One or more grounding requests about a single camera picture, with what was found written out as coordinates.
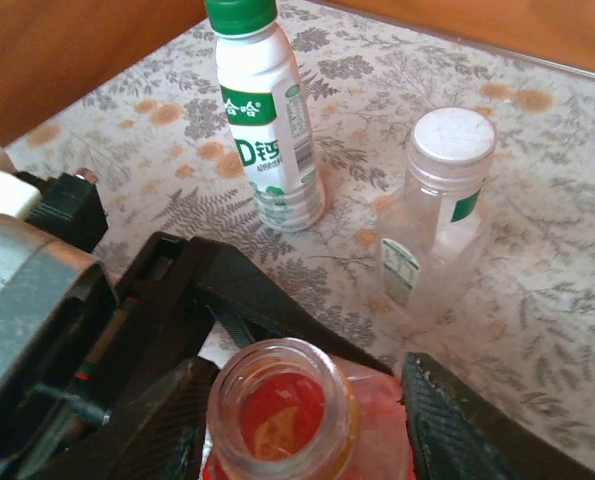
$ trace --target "wooden surface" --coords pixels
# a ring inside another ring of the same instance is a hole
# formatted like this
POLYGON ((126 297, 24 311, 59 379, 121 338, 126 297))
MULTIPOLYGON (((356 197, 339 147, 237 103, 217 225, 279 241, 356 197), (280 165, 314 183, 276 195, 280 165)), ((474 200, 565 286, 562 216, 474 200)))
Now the wooden surface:
POLYGON ((595 0, 324 0, 595 72, 595 0))
POLYGON ((204 16, 202 0, 0 0, 0 144, 204 16))

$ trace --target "bottle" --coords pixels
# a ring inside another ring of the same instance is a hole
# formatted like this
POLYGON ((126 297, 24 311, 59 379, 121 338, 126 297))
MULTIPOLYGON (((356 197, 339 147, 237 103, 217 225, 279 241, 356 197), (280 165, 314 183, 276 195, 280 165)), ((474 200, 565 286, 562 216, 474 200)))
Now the bottle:
POLYGON ((286 338, 238 352, 210 392, 204 480, 412 477, 402 389, 286 338))
POLYGON ((467 290, 491 231, 480 192, 495 144, 465 108, 433 110, 411 132, 404 185, 376 225, 381 284, 410 319, 439 318, 467 290))
POLYGON ((205 0, 217 35, 217 77, 260 219, 283 232, 325 206, 301 76, 275 0, 205 0))

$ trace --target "tablecloth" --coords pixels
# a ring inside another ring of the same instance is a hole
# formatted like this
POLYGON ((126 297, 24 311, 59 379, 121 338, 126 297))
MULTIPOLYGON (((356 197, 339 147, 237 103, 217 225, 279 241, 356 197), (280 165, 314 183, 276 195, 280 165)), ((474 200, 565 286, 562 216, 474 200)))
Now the tablecloth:
MULTIPOLYGON (((595 469, 595 81, 301 0, 280 0, 328 195, 314 227, 258 220, 203 22, 8 148, 42 176, 88 167, 121 273, 156 230, 239 247, 310 313, 392 365, 425 351, 595 469), (415 120, 460 105, 499 145, 494 228, 472 288, 437 322, 403 322, 375 281, 375 215, 402 184, 415 120)), ((234 347, 217 328, 218 363, 234 347)))

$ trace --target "bottle label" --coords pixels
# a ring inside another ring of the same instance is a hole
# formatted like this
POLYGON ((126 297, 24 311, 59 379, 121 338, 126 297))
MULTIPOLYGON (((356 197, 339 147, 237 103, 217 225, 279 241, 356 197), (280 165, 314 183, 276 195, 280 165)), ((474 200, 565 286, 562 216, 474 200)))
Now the bottle label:
POLYGON ((323 208, 323 197, 316 188, 310 121, 299 73, 293 73, 267 93, 221 87, 235 146, 259 213, 266 223, 284 229, 303 228, 301 224, 288 226, 288 219, 307 221, 323 208))
POLYGON ((381 263, 386 293, 405 307, 419 278, 419 262, 404 246, 384 238, 381 241, 381 263))
POLYGON ((453 216, 450 219, 450 223, 463 220, 473 212, 475 205, 477 205, 479 192, 481 192, 481 189, 477 190, 470 197, 462 198, 461 200, 455 202, 455 208, 453 209, 453 216))

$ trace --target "orange bottle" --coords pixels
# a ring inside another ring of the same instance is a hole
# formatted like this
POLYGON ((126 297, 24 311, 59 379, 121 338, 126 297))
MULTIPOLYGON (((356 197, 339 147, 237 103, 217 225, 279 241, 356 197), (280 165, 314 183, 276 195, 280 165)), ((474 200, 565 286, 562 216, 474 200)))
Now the orange bottle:
POLYGON ((411 480, 402 390, 297 339, 240 351, 217 377, 204 480, 411 480))

